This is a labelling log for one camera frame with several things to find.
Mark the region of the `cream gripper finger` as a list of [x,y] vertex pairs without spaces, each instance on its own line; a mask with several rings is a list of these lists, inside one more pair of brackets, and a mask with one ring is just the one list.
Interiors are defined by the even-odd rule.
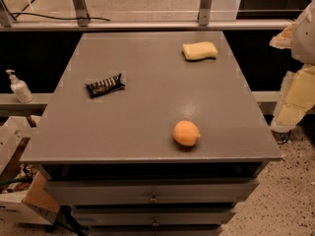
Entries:
[[314,106],[315,66],[304,64],[296,73],[285,74],[271,129],[278,133],[291,131]]
[[287,26],[282,32],[274,36],[270,45],[277,49],[291,49],[291,39],[294,24]]

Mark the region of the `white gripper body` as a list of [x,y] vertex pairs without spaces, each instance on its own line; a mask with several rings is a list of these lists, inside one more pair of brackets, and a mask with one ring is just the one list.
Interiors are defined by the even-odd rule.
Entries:
[[315,0],[295,21],[291,39],[291,56],[304,64],[315,64]]

